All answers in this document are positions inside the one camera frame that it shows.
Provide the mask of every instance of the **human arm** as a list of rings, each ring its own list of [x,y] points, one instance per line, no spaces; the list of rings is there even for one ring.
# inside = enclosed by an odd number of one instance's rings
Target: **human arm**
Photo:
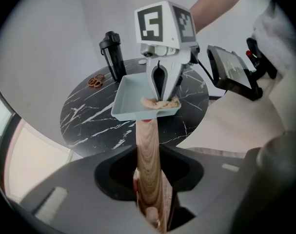
[[[191,15],[195,23],[196,32],[215,21],[239,0],[197,0],[191,7]]]

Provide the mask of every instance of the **light blue tray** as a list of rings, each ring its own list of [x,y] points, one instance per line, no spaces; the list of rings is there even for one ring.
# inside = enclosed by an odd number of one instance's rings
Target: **light blue tray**
[[[149,109],[141,104],[141,98],[154,98],[147,80],[146,73],[123,76],[111,110],[111,115],[120,121],[155,119],[174,115],[176,108]]]

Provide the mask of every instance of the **wooden handle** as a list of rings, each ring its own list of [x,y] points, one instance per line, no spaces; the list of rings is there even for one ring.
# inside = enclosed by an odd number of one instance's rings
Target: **wooden handle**
[[[166,215],[163,203],[162,171],[158,150],[158,121],[136,121],[138,207],[146,216],[147,209],[158,210],[158,231],[166,233]]]

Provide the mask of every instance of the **cable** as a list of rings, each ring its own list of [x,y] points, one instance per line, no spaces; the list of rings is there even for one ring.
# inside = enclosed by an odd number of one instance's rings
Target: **cable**
[[[206,68],[204,67],[204,65],[202,64],[202,62],[200,62],[199,59],[197,59],[197,61],[200,64],[200,66],[202,67],[202,69],[204,69],[204,72],[207,74],[208,78],[212,81],[212,83],[214,83],[213,78],[211,77],[210,73],[206,70]]]

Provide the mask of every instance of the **black marble table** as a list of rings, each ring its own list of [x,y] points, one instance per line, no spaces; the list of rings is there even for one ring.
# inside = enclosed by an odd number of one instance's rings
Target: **black marble table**
[[[142,73],[146,65],[142,58],[124,62],[128,75]],[[103,74],[100,88],[87,86],[89,79]],[[202,77],[193,69],[184,69],[183,81],[177,92],[181,109],[176,115],[158,118],[160,143],[178,145],[189,136],[203,119],[209,102],[208,90]],[[135,121],[118,121],[111,109],[118,90],[108,67],[83,80],[64,103],[60,129],[69,148],[85,157],[119,146],[136,143]]]

